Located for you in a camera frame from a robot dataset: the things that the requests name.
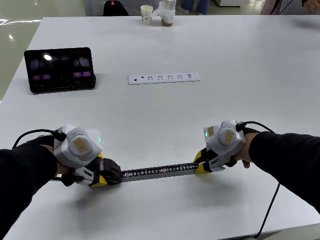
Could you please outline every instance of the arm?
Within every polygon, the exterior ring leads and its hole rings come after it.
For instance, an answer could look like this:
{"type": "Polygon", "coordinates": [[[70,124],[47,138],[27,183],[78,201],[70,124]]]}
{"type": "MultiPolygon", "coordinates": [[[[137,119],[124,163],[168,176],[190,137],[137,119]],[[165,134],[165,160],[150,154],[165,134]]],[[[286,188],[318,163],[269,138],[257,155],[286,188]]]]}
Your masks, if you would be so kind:
{"type": "Polygon", "coordinates": [[[13,150],[0,150],[0,239],[30,204],[33,195],[57,173],[66,171],[51,148],[29,142],[13,150]]]}
{"type": "Polygon", "coordinates": [[[235,156],[245,167],[253,162],[320,213],[320,137],[295,133],[249,133],[235,156]]]}

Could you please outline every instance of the paper cup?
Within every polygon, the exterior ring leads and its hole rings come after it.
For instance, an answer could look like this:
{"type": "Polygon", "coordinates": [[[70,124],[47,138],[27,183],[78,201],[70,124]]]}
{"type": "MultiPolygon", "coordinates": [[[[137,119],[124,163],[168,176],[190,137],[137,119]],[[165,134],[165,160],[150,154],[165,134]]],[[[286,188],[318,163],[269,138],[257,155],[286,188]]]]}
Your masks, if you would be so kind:
{"type": "Polygon", "coordinates": [[[150,25],[152,21],[152,12],[154,11],[154,8],[149,5],[142,5],[140,9],[141,9],[142,23],[145,25],[150,25]]]}

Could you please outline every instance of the white table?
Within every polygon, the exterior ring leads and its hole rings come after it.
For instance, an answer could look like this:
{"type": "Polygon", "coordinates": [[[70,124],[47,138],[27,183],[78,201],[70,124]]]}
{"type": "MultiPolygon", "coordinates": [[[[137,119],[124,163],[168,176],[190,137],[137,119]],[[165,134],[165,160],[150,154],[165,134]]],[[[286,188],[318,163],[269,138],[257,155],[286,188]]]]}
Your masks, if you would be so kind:
{"type": "MultiPolygon", "coordinates": [[[[96,89],[32,95],[22,60],[0,104],[0,146],[69,123],[99,129],[104,155],[134,169],[192,161],[205,146],[203,127],[225,119],[320,135],[319,28],[317,16],[179,16],[173,27],[139,17],[44,18],[28,49],[90,47],[96,89]],[[199,72],[201,81],[127,83],[129,74],[165,72],[199,72]]],[[[244,236],[259,230],[276,185],[240,164],[110,189],[50,182],[6,239],[244,236]]],[[[281,187],[264,231],[315,223],[317,212],[281,187]]]]}

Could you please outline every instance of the hand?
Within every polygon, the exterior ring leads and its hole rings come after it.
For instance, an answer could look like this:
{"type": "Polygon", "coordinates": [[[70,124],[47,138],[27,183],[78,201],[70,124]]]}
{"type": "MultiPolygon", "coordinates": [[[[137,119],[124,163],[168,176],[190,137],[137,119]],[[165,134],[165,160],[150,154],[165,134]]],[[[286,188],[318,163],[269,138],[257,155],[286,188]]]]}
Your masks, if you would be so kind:
{"type": "Polygon", "coordinates": [[[250,168],[250,163],[252,162],[249,155],[249,148],[251,141],[258,133],[248,133],[245,135],[245,145],[242,148],[241,152],[233,156],[233,160],[239,161],[242,160],[243,166],[245,169],[250,168]]]}
{"type": "MultiPolygon", "coordinates": [[[[48,145],[42,145],[41,146],[49,149],[52,154],[54,154],[54,148],[52,146],[48,146],[48,145]]],[[[69,172],[69,167],[62,165],[60,162],[56,161],[56,174],[67,174],[69,172]]]]}
{"type": "Polygon", "coordinates": [[[308,14],[312,14],[317,10],[320,10],[320,4],[319,4],[320,0],[308,0],[303,4],[304,10],[308,13],[308,14]]]}
{"type": "MultiPolygon", "coordinates": [[[[37,138],[27,141],[26,143],[39,144],[46,149],[50,150],[52,154],[54,153],[54,144],[55,139],[52,135],[40,135],[37,138]]],[[[67,166],[62,165],[60,162],[56,161],[56,174],[67,174],[69,172],[69,168],[67,166]]]]}

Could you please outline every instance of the black cable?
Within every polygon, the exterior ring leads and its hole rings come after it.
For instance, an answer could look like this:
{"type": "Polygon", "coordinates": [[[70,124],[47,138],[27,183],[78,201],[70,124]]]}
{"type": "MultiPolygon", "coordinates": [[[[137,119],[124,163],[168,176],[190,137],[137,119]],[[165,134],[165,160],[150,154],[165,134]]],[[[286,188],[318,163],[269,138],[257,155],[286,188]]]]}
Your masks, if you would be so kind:
{"type": "Polygon", "coordinates": [[[257,122],[257,121],[243,121],[243,122],[240,122],[237,124],[237,127],[239,128],[243,128],[245,127],[247,124],[256,124],[256,125],[259,125],[260,127],[263,127],[264,129],[268,130],[269,132],[271,133],[275,133],[274,131],[272,131],[270,128],[268,128],[267,126],[263,125],[262,123],[260,122],[257,122]]]}
{"type": "Polygon", "coordinates": [[[278,182],[278,185],[276,186],[276,189],[275,189],[275,192],[274,192],[274,194],[273,194],[272,200],[271,200],[271,202],[270,202],[270,204],[269,204],[268,210],[266,211],[266,214],[265,214],[265,216],[264,216],[264,219],[263,219],[262,225],[261,225],[261,227],[260,227],[260,230],[259,230],[259,232],[254,236],[255,239],[258,238],[258,237],[261,235],[262,230],[264,229],[264,226],[265,226],[266,221],[267,221],[267,218],[268,218],[268,216],[269,216],[271,207],[272,207],[272,205],[274,204],[274,201],[275,201],[276,196],[277,196],[277,194],[278,194],[279,188],[280,188],[280,183],[278,182]]]}
{"type": "MultiPolygon", "coordinates": [[[[284,10],[286,10],[286,8],[292,3],[292,1],[293,1],[293,0],[291,0],[291,1],[282,9],[282,11],[279,12],[279,15],[281,15],[282,12],[283,12],[284,10]]],[[[272,15],[272,14],[274,13],[274,11],[276,10],[276,8],[277,8],[277,6],[278,6],[279,3],[280,3],[280,0],[276,0],[276,1],[275,1],[274,6],[273,6],[271,12],[269,13],[269,15],[272,15]]]]}
{"type": "MultiPolygon", "coordinates": [[[[236,125],[236,127],[239,128],[239,129],[242,129],[242,128],[244,128],[247,124],[256,124],[256,125],[259,125],[260,127],[263,127],[264,129],[268,130],[268,131],[271,132],[271,133],[275,133],[275,132],[272,131],[270,128],[268,128],[267,126],[265,126],[265,125],[263,125],[262,123],[257,122],[257,121],[245,121],[245,122],[240,122],[240,123],[238,123],[238,124],[236,125]]],[[[261,235],[261,233],[262,233],[262,231],[263,231],[263,229],[264,229],[264,226],[265,226],[266,221],[267,221],[267,218],[268,218],[268,216],[269,216],[271,207],[272,207],[272,205],[274,204],[274,201],[275,201],[276,196],[277,196],[277,194],[278,194],[279,188],[280,188],[280,183],[278,182],[278,185],[276,186],[275,192],[274,192],[273,197],[272,197],[272,199],[271,199],[271,202],[270,202],[270,204],[269,204],[268,210],[266,211],[266,214],[265,214],[265,216],[264,216],[264,219],[263,219],[262,225],[261,225],[261,227],[260,227],[260,230],[259,230],[259,232],[254,236],[255,239],[258,238],[258,237],[261,235]]]]}
{"type": "Polygon", "coordinates": [[[284,10],[286,10],[286,8],[292,3],[292,1],[293,1],[293,0],[291,0],[291,1],[279,12],[279,15],[281,15],[282,12],[283,12],[284,10]]]}
{"type": "Polygon", "coordinates": [[[44,132],[44,133],[50,133],[53,135],[53,137],[59,141],[63,141],[64,139],[66,139],[67,135],[59,130],[55,130],[55,131],[52,131],[52,130],[49,130],[49,129],[35,129],[35,130],[31,130],[31,131],[27,131],[25,132],[24,134],[22,134],[21,136],[19,136],[17,138],[17,140],[15,141],[15,143],[13,144],[13,147],[12,149],[16,148],[19,141],[26,135],[29,135],[29,134],[34,134],[34,133],[40,133],[40,132],[44,132]]]}

